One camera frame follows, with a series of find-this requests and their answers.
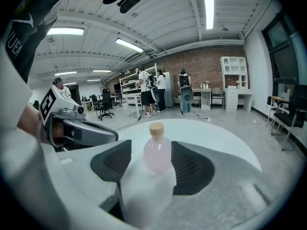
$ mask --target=gray pad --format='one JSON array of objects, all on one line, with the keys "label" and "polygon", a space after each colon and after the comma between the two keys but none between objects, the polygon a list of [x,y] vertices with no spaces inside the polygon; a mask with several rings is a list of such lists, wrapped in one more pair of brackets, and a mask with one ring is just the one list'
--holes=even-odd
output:
[{"label": "gray pad", "polygon": [[182,100],[188,104],[193,102],[193,90],[190,86],[180,89]]},{"label": "gray pad", "polygon": [[126,140],[94,156],[92,170],[104,181],[120,182],[131,161],[131,140]]},{"label": "gray pad", "polygon": [[177,185],[174,195],[192,195],[207,186],[214,176],[214,165],[207,157],[172,141],[172,164]]}]

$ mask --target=ceiling light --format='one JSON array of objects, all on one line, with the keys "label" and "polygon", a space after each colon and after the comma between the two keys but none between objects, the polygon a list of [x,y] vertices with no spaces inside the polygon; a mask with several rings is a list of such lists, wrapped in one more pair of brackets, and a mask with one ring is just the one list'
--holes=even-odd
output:
[{"label": "ceiling light", "polygon": [[205,0],[207,30],[213,28],[214,0]]},{"label": "ceiling light", "polygon": [[59,76],[59,75],[66,75],[66,74],[72,74],[72,73],[77,73],[77,72],[76,71],[68,71],[68,72],[56,73],[55,75]]},{"label": "ceiling light", "polygon": [[83,28],[53,27],[49,30],[47,35],[83,35],[83,32]]},{"label": "ceiling light", "polygon": [[144,50],[143,49],[141,49],[141,48],[139,48],[139,47],[136,47],[135,45],[133,45],[133,44],[131,44],[131,43],[128,43],[128,42],[125,42],[125,41],[123,41],[123,40],[121,40],[121,39],[117,39],[116,41],[115,41],[117,44],[121,44],[121,45],[123,45],[123,46],[126,46],[126,47],[128,47],[128,48],[132,48],[132,49],[134,49],[134,50],[136,50],[136,51],[138,51],[138,52],[140,52],[140,53],[142,53]]},{"label": "ceiling light", "polygon": [[93,72],[111,72],[109,70],[93,70]]},{"label": "ceiling light", "polygon": [[77,82],[69,82],[69,83],[65,83],[63,85],[70,85],[70,84],[76,84]]}]

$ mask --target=white t-shirt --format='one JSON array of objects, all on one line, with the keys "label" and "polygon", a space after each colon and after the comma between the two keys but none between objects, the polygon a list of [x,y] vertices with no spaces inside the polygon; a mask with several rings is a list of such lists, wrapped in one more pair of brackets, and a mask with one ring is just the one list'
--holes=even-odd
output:
[{"label": "white t-shirt", "polygon": [[160,81],[159,84],[158,84],[158,89],[159,90],[164,90],[165,89],[165,78],[164,78],[164,76],[163,75],[159,75],[158,81]]},{"label": "white t-shirt", "polygon": [[63,86],[63,89],[61,91],[67,94],[69,97],[71,97],[71,92],[69,88],[67,88],[66,86]]},{"label": "white t-shirt", "polygon": [[139,80],[141,80],[141,79],[143,80],[143,83],[141,84],[141,92],[150,91],[151,88],[147,86],[148,78],[149,78],[149,74],[146,71],[142,71],[139,74]]}]

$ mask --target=ceiling beam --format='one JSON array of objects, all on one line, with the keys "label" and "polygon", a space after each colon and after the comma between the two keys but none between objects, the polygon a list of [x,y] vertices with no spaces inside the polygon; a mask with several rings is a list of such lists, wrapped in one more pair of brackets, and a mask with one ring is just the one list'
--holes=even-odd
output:
[{"label": "ceiling beam", "polygon": [[98,23],[103,24],[106,27],[109,27],[111,30],[120,32],[130,38],[134,38],[135,40],[138,40],[142,42],[143,44],[147,45],[151,49],[153,49],[155,52],[161,52],[161,50],[154,46],[151,41],[148,39],[142,37],[141,35],[135,33],[134,31],[126,28],[125,26],[119,25],[115,22],[109,21],[105,18],[97,17],[90,14],[85,13],[78,13],[78,12],[70,12],[70,11],[60,11],[58,19],[60,20],[73,20],[73,21],[82,21],[82,22],[88,22],[88,23]]},{"label": "ceiling beam", "polygon": [[193,12],[195,15],[195,19],[196,19],[196,26],[197,26],[197,30],[198,30],[198,37],[199,40],[202,41],[202,32],[201,32],[201,17],[200,17],[200,12],[198,10],[198,5],[196,0],[190,0],[192,3],[192,7],[193,7]]},{"label": "ceiling beam", "polygon": [[[119,61],[119,62],[128,64],[126,62],[123,62],[124,60],[123,58],[118,58],[114,56],[106,56],[106,55],[91,54],[91,53],[59,53],[57,54],[57,58],[69,58],[69,57],[106,59],[106,60]],[[55,59],[55,58],[56,57],[54,54],[40,55],[40,56],[35,56],[34,61]]]},{"label": "ceiling beam", "polygon": [[262,18],[264,12],[269,7],[272,0],[259,0],[259,3],[251,16],[248,24],[246,25],[245,29],[243,30],[244,38],[248,36],[248,34],[254,29],[254,27],[257,25],[259,20]]}]

